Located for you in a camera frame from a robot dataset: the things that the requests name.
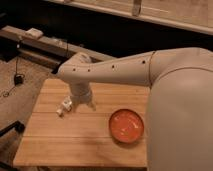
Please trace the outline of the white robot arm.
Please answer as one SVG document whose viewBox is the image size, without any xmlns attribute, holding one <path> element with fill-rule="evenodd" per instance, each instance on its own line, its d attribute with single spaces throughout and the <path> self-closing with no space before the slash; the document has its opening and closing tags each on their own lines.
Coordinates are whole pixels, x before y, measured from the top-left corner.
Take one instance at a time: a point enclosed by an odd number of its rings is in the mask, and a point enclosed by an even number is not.
<svg viewBox="0 0 213 171">
<path fill-rule="evenodd" d="M 97 63 L 78 52 L 56 75 L 77 104 L 91 100 L 91 82 L 149 87 L 148 170 L 213 171 L 213 51 L 156 50 Z"/>
</svg>

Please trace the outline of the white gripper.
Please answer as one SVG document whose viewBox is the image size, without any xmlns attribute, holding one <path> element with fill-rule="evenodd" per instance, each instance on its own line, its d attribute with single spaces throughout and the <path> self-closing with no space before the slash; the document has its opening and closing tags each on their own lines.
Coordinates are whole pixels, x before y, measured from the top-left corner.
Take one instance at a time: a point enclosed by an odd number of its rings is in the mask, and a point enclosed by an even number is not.
<svg viewBox="0 0 213 171">
<path fill-rule="evenodd" d="M 76 112 L 78 104 L 87 104 L 93 111 L 96 111 L 96 105 L 92 101 L 92 90 L 88 83 L 70 84 L 70 97 L 72 100 L 72 112 Z"/>
</svg>

